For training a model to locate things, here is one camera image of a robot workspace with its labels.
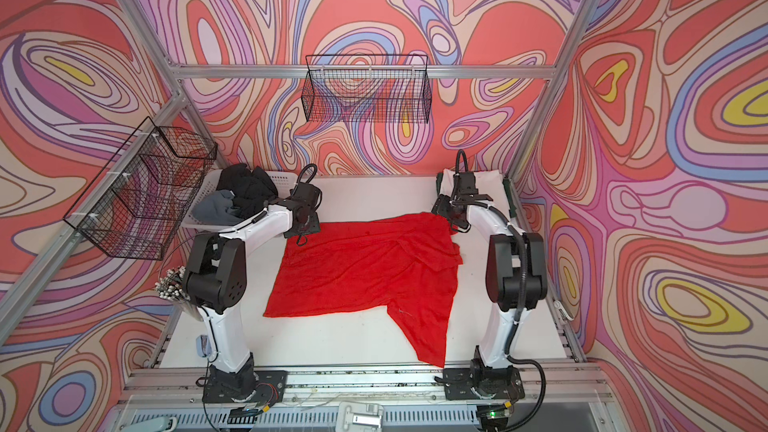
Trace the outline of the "red t-shirt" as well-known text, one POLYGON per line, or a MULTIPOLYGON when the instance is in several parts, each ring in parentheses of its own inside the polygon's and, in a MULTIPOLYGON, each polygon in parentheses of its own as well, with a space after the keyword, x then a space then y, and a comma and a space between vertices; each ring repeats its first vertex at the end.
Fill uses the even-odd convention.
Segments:
POLYGON ((384 307, 419 361, 442 367, 458 289, 460 247, 449 221, 422 212, 330 222, 287 242, 267 301, 269 318, 384 307))

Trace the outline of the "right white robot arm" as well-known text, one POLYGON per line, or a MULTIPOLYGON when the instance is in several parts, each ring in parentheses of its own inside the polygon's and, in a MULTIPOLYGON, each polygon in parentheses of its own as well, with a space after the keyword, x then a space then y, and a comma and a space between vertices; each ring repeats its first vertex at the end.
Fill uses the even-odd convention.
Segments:
POLYGON ((474 361, 484 369, 522 364, 513 356, 522 324, 548 294, 542 237, 497 208, 473 172, 439 173, 432 213, 455 232, 480 233, 488 245, 485 289, 493 307, 474 361))

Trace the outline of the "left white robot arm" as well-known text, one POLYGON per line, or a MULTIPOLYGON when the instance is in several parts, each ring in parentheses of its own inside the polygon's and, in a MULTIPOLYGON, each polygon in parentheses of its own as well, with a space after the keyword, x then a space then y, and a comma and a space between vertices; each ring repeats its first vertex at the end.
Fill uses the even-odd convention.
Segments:
POLYGON ((278 236, 301 243, 318 233, 321 202, 319 187, 298 182, 288 198, 243 223, 194 237, 182 290, 202 316, 212 347, 209 362, 216 370, 239 373, 252 357, 239 306, 247 288, 248 255, 278 236))

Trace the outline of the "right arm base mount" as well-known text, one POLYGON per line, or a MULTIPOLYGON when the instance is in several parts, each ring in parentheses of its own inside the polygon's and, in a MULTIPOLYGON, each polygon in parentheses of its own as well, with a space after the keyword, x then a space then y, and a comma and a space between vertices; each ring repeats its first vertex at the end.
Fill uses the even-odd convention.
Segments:
POLYGON ((444 389, 445 398, 457 400, 502 400, 515 403, 525 397, 519 370, 502 360, 501 368, 488 366, 481 357, 479 347, 468 367, 444 368, 434 382, 444 389))

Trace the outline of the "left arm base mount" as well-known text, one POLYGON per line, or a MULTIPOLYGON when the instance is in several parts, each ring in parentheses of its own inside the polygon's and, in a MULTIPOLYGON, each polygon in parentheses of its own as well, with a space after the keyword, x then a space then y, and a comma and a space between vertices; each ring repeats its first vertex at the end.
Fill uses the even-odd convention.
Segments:
POLYGON ((288 372, 255 370, 246 364, 239 372, 223 372, 209 365, 205 375, 196 380, 203 389, 205 404, 256 404, 273 406, 282 401, 288 372))

